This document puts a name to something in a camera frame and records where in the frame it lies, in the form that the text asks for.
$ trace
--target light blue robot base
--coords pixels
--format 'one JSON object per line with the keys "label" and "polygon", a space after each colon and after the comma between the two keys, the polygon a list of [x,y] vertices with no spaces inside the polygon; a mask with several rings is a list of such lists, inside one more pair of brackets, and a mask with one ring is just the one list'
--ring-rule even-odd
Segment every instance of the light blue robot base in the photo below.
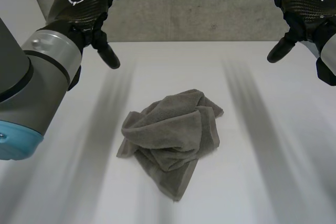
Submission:
{"label": "light blue robot base", "polygon": [[43,136],[27,127],[0,121],[0,159],[21,160],[29,158],[37,146],[43,141]]}

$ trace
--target fabric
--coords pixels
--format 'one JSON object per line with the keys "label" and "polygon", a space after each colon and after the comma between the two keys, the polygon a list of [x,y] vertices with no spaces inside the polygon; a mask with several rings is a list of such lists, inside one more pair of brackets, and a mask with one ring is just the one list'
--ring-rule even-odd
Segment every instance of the fabric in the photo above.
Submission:
{"label": "fabric", "polygon": [[117,157],[135,155],[158,188],[178,201],[198,159],[219,146],[215,118],[222,114],[195,89],[167,96],[141,113],[129,113]]}

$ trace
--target concrete wall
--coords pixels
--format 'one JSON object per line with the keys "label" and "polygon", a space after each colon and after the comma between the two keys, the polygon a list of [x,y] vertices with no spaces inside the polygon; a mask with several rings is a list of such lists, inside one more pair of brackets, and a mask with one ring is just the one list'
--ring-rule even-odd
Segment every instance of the concrete wall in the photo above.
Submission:
{"label": "concrete wall", "polygon": [[[46,16],[53,0],[38,0]],[[263,0],[121,0],[104,25],[109,41],[275,41],[288,31]]]}

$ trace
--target black band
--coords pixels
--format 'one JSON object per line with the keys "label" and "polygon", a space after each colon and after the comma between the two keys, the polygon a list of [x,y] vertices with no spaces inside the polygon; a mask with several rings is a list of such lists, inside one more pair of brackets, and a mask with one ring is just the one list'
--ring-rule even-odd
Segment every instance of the black band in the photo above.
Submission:
{"label": "black band", "polygon": [[29,60],[29,67],[28,67],[28,71],[26,72],[26,74],[14,86],[7,89],[3,93],[0,93],[0,102],[3,102],[7,100],[8,98],[14,96],[18,92],[20,92],[30,82],[31,78],[33,77],[33,74],[34,74],[34,67],[31,61]]}
{"label": "black band", "polygon": [[336,86],[336,76],[331,72],[327,65],[322,61],[321,57],[316,61],[317,76],[330,86]]}
{"label": "black band", "polygon": [[23,52],[25,52],[25,54],[27,55],[32,55],[32,56],[44,59],[50,62],[51,64],[53,64],[56,68],[59,69],[59,71],[61,71],[64,74],[65,78],[67,79],[68,86],[70,86],[71,81],[70,81],[70,76],[68,74],[68,71],[57,60],[53,59],[52,57],[48,55],[42,54],[41,52],[37,52],[37,51],[24,50]]}

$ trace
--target gray wall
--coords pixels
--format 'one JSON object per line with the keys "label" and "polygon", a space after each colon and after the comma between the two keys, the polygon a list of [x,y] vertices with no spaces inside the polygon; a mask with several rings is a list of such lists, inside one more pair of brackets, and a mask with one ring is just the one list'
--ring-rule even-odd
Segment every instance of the gray wall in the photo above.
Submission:
{"label": "gray wall", "polygon": [[0,3],[0,17],[19,45],[45,25],[36,0],[0,0]]}
{"label": "gray wall", "polygon": [[[53,0],[38,0],[46,16]],[[104,25],[109,41],[263,41],[287,32],[263,0],[121,0]]]}

